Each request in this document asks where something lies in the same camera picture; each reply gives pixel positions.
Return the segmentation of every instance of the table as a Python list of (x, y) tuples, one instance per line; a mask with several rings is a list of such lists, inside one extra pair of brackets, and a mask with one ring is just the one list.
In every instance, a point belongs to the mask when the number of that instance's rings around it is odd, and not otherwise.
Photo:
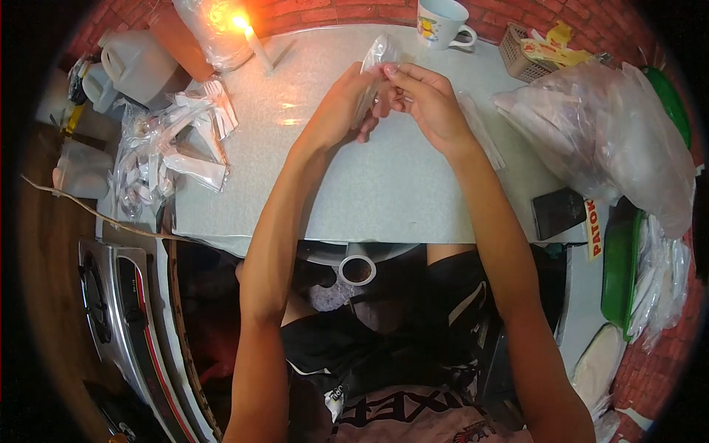
[[(387, 32), (405, 61), (447, 76), (467, 91), (497, 145), (506, 168), (498, 171), (530, 242), (537, 242), (531, 200), (560, 189), (516, 130), (496, 112), (490, 96), (524, 83), (510, 77), (498, 48), (479, 42), (473, 53), (430, 51), (416, 29), (349, 25), (276, 35), (264, 42), (276, 69), (266, 75), (252, 58), (224, 75), (239, 119), (225, 139), (230, 174), (216, 194), (192, 179), (175, 199), (173, 232), (243, 257), (291, 144), (330, 85), (374, 39)], [(303, 238), (341, 242), (473, 243), (475, 236), (458, 183), (445, 158), (421, 135), (410, 116), (392, 113), (366, 145), (350, 143), (335, 155), (315, 198)], [(586, 242), (585, 225), (546, 242)]]

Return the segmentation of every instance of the orange bottle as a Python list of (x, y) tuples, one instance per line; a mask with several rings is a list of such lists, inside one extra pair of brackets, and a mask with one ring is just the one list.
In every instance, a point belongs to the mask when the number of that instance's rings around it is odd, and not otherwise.
[(199, 42), (177, 15), (172, 3), (154, 12), (149, 25), (150, 32), (157, 41), (195, 81), (204, 82), (214, 73), (214, 68), (207, 63)]

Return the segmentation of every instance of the white mug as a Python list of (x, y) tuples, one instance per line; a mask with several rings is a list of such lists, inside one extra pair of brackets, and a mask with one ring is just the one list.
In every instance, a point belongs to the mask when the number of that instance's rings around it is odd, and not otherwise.
[[(418, 0), (418, 40), (434, 51), (450, 46), (472, 46), (478, 40), (477, 33), (465, 24), (468, 10), (455, 0)], [(467, 32), (469, 42), (459, 42), (455, 36)]]

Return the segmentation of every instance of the green tray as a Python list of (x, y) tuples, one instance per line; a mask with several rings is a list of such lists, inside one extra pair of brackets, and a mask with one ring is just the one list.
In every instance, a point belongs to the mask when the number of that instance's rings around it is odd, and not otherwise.
[(637, 248), (640, 224), (644, 212), (637, 210), (634, 217), (609, 226), (605, 233), (603, 251), (603, 317), (623, 330), (623, 339), (630, 341), (627, 329), (632, 313), (637, 271)]
[(643, 66), (642, 73), (645, 74), (655, 92), (657, 92), (665, 112), (667, 112), (670, 120), (679, 130), (687, 149), (691, 149), (692, 130), (679, 92), (677, 92), (677, 89), (669, 79), (662, 74), (662, 71), (656, 67)]

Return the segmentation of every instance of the stainless steel stove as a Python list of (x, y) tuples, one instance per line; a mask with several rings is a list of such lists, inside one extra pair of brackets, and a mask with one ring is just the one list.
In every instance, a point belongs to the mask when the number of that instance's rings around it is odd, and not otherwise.
[(162, 364), (148, 296), (148, 259), (137, 247), (80, 240), (86, 317), (101, 360), (118, 367), (169, 439), (196, 442)]

